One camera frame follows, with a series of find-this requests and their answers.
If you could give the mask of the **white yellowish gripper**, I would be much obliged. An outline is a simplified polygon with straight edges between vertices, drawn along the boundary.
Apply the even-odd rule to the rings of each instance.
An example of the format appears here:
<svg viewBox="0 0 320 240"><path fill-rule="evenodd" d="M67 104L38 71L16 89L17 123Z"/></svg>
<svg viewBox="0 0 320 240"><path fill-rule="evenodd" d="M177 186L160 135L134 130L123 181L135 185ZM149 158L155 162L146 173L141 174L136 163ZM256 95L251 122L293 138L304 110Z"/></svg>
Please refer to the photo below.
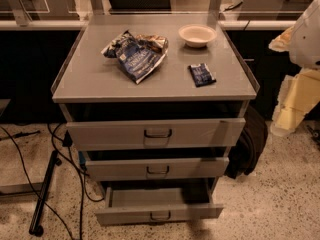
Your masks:
<svg viewBox="0 0 320 240"><path fill-rule="evenodd" d="M269 43L269 49L288 52L301 70L281 83L270 131L276 136L293 133L320 101L320 29L292 26Z"/></svg>

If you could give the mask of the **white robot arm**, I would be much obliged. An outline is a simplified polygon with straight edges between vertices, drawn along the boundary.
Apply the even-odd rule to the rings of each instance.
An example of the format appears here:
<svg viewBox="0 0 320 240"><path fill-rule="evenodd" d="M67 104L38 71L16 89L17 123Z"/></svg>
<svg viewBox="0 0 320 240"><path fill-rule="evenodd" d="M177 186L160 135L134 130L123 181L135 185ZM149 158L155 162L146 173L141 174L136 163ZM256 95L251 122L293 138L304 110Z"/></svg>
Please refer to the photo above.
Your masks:
<svg viewBox="0 0 320 240"><path fill-rule="evenodd" d="M293 133L320 102L320 0L313 0L295 25L273 39L269 48L289 52L301 70L281 83L270 131L276 136Z"/></svg>

